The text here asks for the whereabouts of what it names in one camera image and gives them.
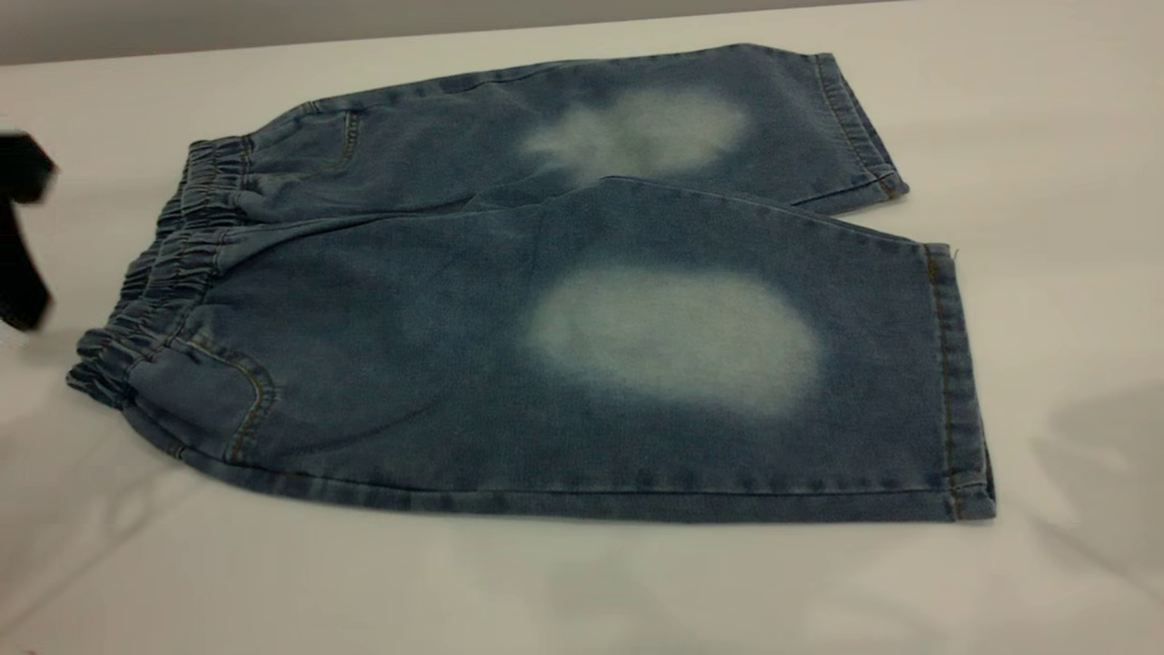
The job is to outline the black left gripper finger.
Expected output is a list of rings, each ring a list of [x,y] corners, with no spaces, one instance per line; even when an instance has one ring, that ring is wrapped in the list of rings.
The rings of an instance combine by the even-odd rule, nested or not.
[[[1,200],[6,205],[40,204],[54,186],[58,166],[26,131],[1,133]]]
[[[1,319],[17,332],[37,332],[51,301],[13,205],[1,205]]]

